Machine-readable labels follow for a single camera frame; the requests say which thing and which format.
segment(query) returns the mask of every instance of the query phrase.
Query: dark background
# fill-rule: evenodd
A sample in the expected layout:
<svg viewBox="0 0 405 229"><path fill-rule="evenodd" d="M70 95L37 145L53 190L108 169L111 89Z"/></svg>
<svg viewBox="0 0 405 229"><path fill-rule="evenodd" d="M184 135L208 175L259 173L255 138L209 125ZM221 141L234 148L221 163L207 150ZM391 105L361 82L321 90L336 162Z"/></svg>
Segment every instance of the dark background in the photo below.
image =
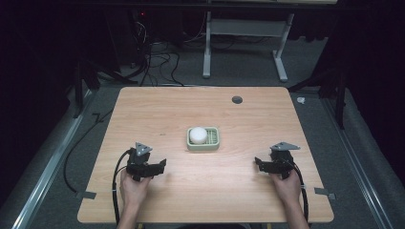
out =
<svg viewBox="0 0 405 229"><path fill-rule="evenodd" d="M381 151L404 182L405 8L399 0L355 1L365 3L371 3L369 13L345 15L337 24L336 14L297 13L289 39L330 38L314 74L350 59L348 88ZM2 2L0 9L3 204L66 112L66 93L73 86L78 57L86 56L113 70L133 62L136 57L128 53L136 52L137 46L128 38L128 21L120 10L80 10L49 1ZM192 36L201 26L195 12L156 10L147 15L155 36L179 46L183 31Z"/></svg>

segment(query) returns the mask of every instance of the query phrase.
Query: wooden table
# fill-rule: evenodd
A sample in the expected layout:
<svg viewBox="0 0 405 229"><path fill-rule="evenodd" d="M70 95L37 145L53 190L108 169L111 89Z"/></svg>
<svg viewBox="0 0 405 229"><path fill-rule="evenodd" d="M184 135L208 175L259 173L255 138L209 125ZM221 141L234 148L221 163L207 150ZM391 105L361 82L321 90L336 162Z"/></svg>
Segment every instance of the wooden table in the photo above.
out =
<svg viewBox="0 0 405 229"><path fill-rule="evenodd" d="M241 104L232 102L235 95ZM217 151L187 150L186 132L196 126L218 128ZM153 148L150 163L167 158L167 165L150 183L139 222L286 221L270 177L254 163L256 156L269 161L269 147L280 141L301 146L291 154L307 185L309 221L331 221L328 198L314 194L323 184L287 89L124 88L87 187L96 198L83 199L78 220L115 222L114 169L122 153L140 142ZM122 207L119 192L118 200Z"/></svg>

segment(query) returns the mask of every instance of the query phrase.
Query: black mount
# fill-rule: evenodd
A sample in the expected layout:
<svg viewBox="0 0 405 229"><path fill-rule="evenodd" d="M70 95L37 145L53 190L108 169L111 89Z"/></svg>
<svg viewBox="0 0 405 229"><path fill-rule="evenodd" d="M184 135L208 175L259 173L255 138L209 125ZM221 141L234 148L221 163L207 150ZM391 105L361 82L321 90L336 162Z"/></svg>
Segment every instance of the black mount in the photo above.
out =
<svg viewBox="0 0 405 229"><path fill-rule="evenodd" d="M289 150L298 150L300 147L280 142L270 147L270 149L272 161L262 161L258 157L254 158L259 170L270 174L281 174L282 179L288 178L289 172L294 169L294 158Z"/></svg>
<svg viewBox="0 0 405 229"><path fill-rule="evenodd" d="M133 180L140 181L142 177L153 177L164 172L166 166L166 159L162 160L159 164L148 164L149 152L152 148L137 143L137 148L129 150L129 159L127 162L127 173L133 176Z"/></svg>

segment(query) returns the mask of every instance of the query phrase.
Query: power cord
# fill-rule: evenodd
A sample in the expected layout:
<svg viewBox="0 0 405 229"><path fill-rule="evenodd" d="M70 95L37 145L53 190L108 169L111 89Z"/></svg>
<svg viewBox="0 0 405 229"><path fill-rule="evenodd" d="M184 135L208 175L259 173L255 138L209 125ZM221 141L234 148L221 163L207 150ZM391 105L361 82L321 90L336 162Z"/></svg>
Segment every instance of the power cord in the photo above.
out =
<svg viewBox="0 0 405 229"><path fill-rule="evenodd" d="M176 56L176 64L175 64L174 68L170 72L170 78L166 78L164 76L163 72L162 72L162 67L165 64L168 64L170 62L170 59L172 58L172 55ZM158 65L156 65L156 66L151 66L152 65L151 64L152 58L161 58L161 59L163 59L163 61L161 63L159 63ZM151 78L151 76L154 77L152 74L149 73L149 70L150 70L150 68L159 67L160 76L162 78L164 78L167 81L174 82L174 83L179 84L182 87L184 87L184 84L181 83L179 80L177 80L175 78L175 71L177 70L177 68L179 66L179 62L180 62L180 55L178 53L176 53L176 52L154 52L151 55L149 55L148 61L149 61L149 65L148 65L147 71L145 73L145 76L149 75L150 78ZM145 76L142 78L142 81L139 84L140 86L143 86Z"/></svg>
<svg viewBox="0 0 405 229"><path fill-rule="evenodd" d="M304 217L305 220L308 222L308 215L309 215L309 205L308 205L308 197L307 197L307 190L304 184L303 176L301 174L300 169L298 168L297 164L292 162L292 164L288 161L283 159L285 163L287 163L295 172L297 172L298 177L300 178L300 183L301 183L301 193L303 195L303 201L304 201Z"/></svg>
<svg viewBox="0 0 405 229"><path fill-rule="evenodd" d="M121 157L119 158L118 162L117 162L117 166L116 169L114 170L114 175L113 175L113 184L112 184L112 193L113 193L113 204L114 204L114 212L116 214L116 222L117 225L119 224L119 210L118 210L118 200L117 200L117 183L116 183L116 179L117 179L117 174L119 173L119 171L121 171L122 169L124 169L125 167L122 167L120 169L118 169L119 164L121 163L121 161L124 159L124 157L126 155L129 155L130 151L126 151L125 153L123 153L121 155Z"/></svg>
<svg viewBox="0 0 405 229"><path fill-rule="evenodd" d="M83 140L83 138L93 130L93 128L100 122L104 121L104 118L109 115L110 113L113 112L113 109L110 110L108 113L106 113L104 116L102 116L100 119L96 120L95 124L93 124L93 126L91 126L85 133L84 135L75 143L75 145L72 147L72 149L69 151L69 153L66 155L64 164L63 164L63 178L65 180L66 185L68 186L68 188L74 192L76 195L78 194L78 191L76 190L76 188L74 188L72 186L72 184L70 184L69 180L68 180L68 176L67 176L67 165L69 162L69 157L71 156L72 152L75 150L75 148L77 147L77 145Z"/></svg>

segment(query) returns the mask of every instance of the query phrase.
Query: wire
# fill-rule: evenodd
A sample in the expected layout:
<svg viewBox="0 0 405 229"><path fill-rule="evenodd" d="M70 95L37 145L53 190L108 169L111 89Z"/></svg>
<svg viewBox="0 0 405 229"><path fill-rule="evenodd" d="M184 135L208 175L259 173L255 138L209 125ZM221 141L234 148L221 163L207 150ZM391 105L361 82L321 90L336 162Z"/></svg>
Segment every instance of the wire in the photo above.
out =
<svg viewBox="0 0 405 229"><path fill-rule="evenodd" d="M152 84L152 87L157 87L159 85L158 79L154 75L148 73L148 78Z"/></svg>
<svg viewBox="0 0 405 229"><path fill-rule="evenodd" d="M233 45L235 45L235 39L232 39L232 36L229 36L229 35L217 35L217 36L213 36L213 38L214 37L216 37L217 39L218 38L228 38L226 41L229 41L230 40L230 44L228 44L226 47L223 47L223 48L218 48L218 47L215 47L213 44L215 43L214 42L214 40L212 40L212 42L211 42L211 48L212 49L214 49L214 50L228 50L229 48L231 48Z"/></svg>
<svg viewBox="0 0 405 229"><path fill-rule="evenodd" d="M117 162L117 166L116 166L116 169L114 170L114 175L113 175L113 184L112 184L112 190L111 191L112 191L112 194L113 194L114 212L116 214L117 225L119 223L119 210L118 210L118 200L117 200L117 183L116 183L116 179L117 179L117 174L119 173L119 171L121 171L123 168L125 168L125 167L123 167L121 169L118 169L118 167L119 167L119 164L121 163L121 161L124 159L124 157L126 155L129 155L130 152L131 152L131 150L127 150L127 151L125 151L125 153L123 153L121 155L121 157L119 158L119 160Z"/></svg>
<svg viewBox="0 0 405 229"><path fill-rule="evenodd" d="M77 147L77 145L81 142L81 140L83 140L83 138L84 138L89 132L91 132L91 131L93 130L93 128L94 128L98 123L103 122L103 121L104 121L104 118L105 118L107 115L109 115L110 113L112 113L112 112L113 112L113 109L110 110L108 113L106 113L101 119L97 120L97 121L95 122L95 124L93 124L93 126L91 126L91 127L84 133L84 135L75 143L75 145L72 147L72 149L69 151L68 155L67 155L66 158L65 158L65 162L64 162L64 164L63 164L63 179L65 180L65 183L66 183L66 185L68 186L68 188L69 188L72 192L74 192L75 194L77 194L78 191L76 190L76 188L74 188L74 187L69 183L69 180L68 180L68 177L67 177L67 172L66 172L66 170L67 170L67 165L68 165L68 161L69 161L69 157L71 156L71 154L72 154L72 152L74 151L75 147Z"/></svg>
<svg viewBox="0 0 405 229"><path fill-rule="evenodd" d="M244 37L245 37L245 36L235 36L234 39L235 39L236 41L238 41L239 43L245 43L245 44L259 44L259 43L262 43L262 42L266 42L267 40L270 39L269 36L262 36L262 37L259 37L258 40L255 40L255 41L248 41L248 40L242 39L242 38L244 38Z"/></svg>
<svg viewBox="0 0 405 229"><path fill-rule="evenodd" d="M178 53L176 53L176 52L165 52L165 53L161 53L161 54L167 54L167 55L169 56L168 60L170 60L170 58L171 58L170 54L175 55L175 56L177 57L177 59L176 59L176 65L175 65L175 67L173 68L172 72L170 73L171 79L165 78L164 75L163 75L163 73L161 72L161 67L162 67L162 65L168 63L168 61L167 61L167 62L164 61L163 63L161 63L161 65L160 65L160 75L161 75L164 79L166 79L166 80L168 80L168 81L171 81L171 82L175 82L175 83L181 85L182 87L184 87L184 84L182 84L180 81L178 81L178 80L175 78L175 76L174 76L174 73L175 73L176 69L177 69L178 66L179 66L180 55L179 55Z"/></svg>
<svg viewBox="0 0 405 229"><path fill-rule="evenodd" d="M164 65L165 63L168 63L168 62L170 61L170 59L171 59L171 56L170 56L169 53L162 53L162 54L166 54L168 57L166 58L167 61L164 61L164 62L162 62L162 63L160 64L160 67L159 67L160 76L161 76L162 78L164 78L165 80L169 81L169 82L174 82L172 79L166 78L166 77L164 76L163 72L161 71L163 65Z"/></svg>
<svg viewBox="0 0 405 229"><path fill-rule="evenodd" d="M298 168L298 165L292 162L292 164L288 161L282 158L282 160L287 163L295 172L297 172L298 177L300 178L300 183L301 183L301 193L303 194L303 201L304 201L304 217L305 220L308 222L308 214L309 214L309 205L308 205L308 197L307 197L307 190L305 189L305 184L303 180L303 176L301 174L300 169Z"/></svg>
<svg viewBox="0 0 405 229"><path fill-rule="evenodd" d="M147 60L146 60L146 61L147 61L147 67L146 67L146 69L145 69L143 78L142 78L142 80L140 81L140 84L139 84L140 87L142 87L143 82L145 81L145 77L146 77L146 75L148 75L149 69L150 69L150 67L151 67L151 58L152 58L151 51L152 51L152 47L148 47L148 58L147 58Z"/></svg>
<svg viewBox="0 0 405 229"><path fill-rule="evenodd" d="M201 25L200 31L197 33L197 35L194 36L193 38L189 39L189 40L183 41L183 43L188 43L188 42L191 42L191 41L199 40L202 37L205 37L205 35L200 36L202 34L202 32L203 32L203 26L205 25L205 18L206 18L206 13L203 15L202 25Z"/></svg>
<svg viewBox="0 0 405 229"><path fill-rule="evenodd" d="M152 66L152 65L151 65L151 68L161 67L161 65L163 65L164 63L169 62L169 60L170 60L170 55L167 54L167 56L168 56L168 57L166 58L166 57L163 57L163 56L159 56L159 55L157 55L157 54L154 54L154 55L153 55L153 58L163 59L163 61L162 61L161 63L159 63L158 65L155 65L155 66Z"/></svg>
<svg viewBox="0 0 405 229"><path fill-rule="evenodd" d="M145 44L145 42L146 42L146 35L147 35L147 33L146 33L146 28L145 28L145 26L143 26L143 24L140 23L140 22L137 22L137 24L140 25L140 26L143 28L143 30L144 30L144 33L143 33L143 42L142 42L142 44Z"/></svg>
<svg viewBox="0 0 405 229"><path fill-rule="evenodd" d="M81 58L81 61L83 61L83 63L85 63L88 66L88 68L92 68L92 69L96 69L97 71L104 72L104 73L110 75L111 77L113 77L114 79L119 80L122 83L138 84L137 81L132 81L132 80L130 80L128 78L125 78L122 75L120 75L120 74L118 74L118 73L116 73L114 71L111 71L111 70L109 70L107 68L104 68L101 65L97 65L97 63L95 63L95 62L93 62L91 60Z"/></svg>
<svg viewBox="0 0 405 229"><path fill-rule="evenodd" d="M153 51L153 52L151 52L151 54L161 53L161 52L167 51L169 49L169 42L167 42L167 41L154 42L150 46L156 47L157 45L162 45L162 44L164 44L164 48L162 48L161 51Z"/></svg>

